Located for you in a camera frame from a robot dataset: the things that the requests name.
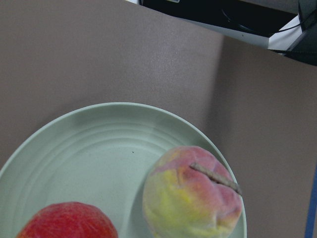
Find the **peach with slit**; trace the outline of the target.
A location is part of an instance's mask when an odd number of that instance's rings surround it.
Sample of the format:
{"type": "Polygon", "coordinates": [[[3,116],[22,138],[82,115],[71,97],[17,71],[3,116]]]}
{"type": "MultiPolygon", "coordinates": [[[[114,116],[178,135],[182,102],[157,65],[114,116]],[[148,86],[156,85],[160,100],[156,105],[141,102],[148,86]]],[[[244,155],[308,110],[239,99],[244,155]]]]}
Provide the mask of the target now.
{"type": "Polygon", "coordinates": [[[242,213],[240,195],[192,169],[192,163],[233,180],[201,147],[179,146],[163,154],[147,176],[142,201],[156,238],[227,238],[236,227],[242,213]]]}

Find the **red pomegranate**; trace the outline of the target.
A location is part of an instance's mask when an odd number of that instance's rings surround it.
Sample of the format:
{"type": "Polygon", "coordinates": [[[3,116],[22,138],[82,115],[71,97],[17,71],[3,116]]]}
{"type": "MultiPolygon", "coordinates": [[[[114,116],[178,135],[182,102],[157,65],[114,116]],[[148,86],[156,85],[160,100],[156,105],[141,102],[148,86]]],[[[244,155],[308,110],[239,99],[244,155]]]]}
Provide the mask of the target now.
{"type": "Polygon", "coordinates": [[[80,202],[49,205],[38,211],[17,234],[18,238],[117,238],[108,216],[80,202]]]}

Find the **light green plate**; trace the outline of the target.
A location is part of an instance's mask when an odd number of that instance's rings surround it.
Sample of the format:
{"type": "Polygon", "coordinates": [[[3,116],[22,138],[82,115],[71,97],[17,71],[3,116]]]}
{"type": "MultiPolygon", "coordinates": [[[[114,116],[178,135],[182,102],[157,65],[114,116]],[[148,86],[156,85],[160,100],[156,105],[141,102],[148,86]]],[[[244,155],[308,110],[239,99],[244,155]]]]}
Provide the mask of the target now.
{"type": "Polygon", "coordinates": [[[105,103],[67,113],[31,135],[0,172],[0,235],[14,238],[40,209],[78,201],[101,209],[121,238],[149,238],[145,178],[158,158],[197,145],[227,161],[196,127],[165,110],[105,103]]]}

